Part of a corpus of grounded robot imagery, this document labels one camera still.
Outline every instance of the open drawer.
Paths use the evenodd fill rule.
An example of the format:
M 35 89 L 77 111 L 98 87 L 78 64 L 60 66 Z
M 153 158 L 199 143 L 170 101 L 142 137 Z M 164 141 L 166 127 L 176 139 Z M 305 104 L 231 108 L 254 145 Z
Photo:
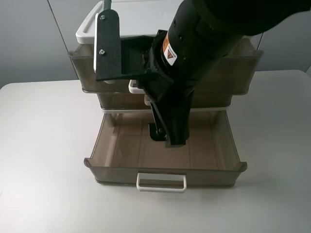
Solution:
M 183 192 L 186 186 L 232 187 L 247 168 L 239 159 L 226 111 L 191 113 L 190 138 L 179 148 L 153 141 L 150 122 L 152 114 L 146 113 L 104 116 L 92 156 L 84 160 L 96 181 Z

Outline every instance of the white table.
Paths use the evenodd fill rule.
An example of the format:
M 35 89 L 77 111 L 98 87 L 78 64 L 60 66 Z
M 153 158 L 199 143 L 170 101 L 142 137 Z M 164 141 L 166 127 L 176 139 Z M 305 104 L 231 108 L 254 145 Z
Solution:
M 0 232 L 311 232 L 311 79 L 255 74 L 229 121 L 242 161 L 231 189 L 141 193 L 95 182 L 83 164 L 103 114 L 79 81 L 0 90 Z

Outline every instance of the warning label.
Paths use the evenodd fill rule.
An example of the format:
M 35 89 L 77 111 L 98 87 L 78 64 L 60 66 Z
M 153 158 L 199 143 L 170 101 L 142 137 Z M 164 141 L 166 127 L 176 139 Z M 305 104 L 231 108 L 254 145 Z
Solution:
M 170 45 L 169 34 L 166 34 L 166 37 L 163 41 L 163 53 L 166 58 L 166 61 L 172 66 L 174 62 L 177 60 L 177 54 L 174 52 Z

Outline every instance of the white lid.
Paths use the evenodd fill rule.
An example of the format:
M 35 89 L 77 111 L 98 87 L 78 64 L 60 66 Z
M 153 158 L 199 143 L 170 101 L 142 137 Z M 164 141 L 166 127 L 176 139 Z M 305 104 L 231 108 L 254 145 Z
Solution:
M 182 0 L 112 1 L 111 8 L 120 18 L 120 36 L 155 35 L 168 30 Z M 94 44 L 95 15 L 102 11 L 100 1 L 79 27 L 76 37 L 80 44 Z

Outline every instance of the drawer handle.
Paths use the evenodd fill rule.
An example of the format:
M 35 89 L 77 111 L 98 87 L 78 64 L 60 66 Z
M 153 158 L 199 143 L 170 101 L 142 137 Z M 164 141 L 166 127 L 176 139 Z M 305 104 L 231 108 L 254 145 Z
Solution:
M 141 187 L 140 180 L 160 180 L 160 181 L 183 181 L 183 188 L 156 188 L 156 187 Z M 161 192 L 161 193 L 183 193 L 187 189 L 186 175 L 174 174 L 154 174 L 154 173 L 138 173 L 136 187 L 141 192 Z

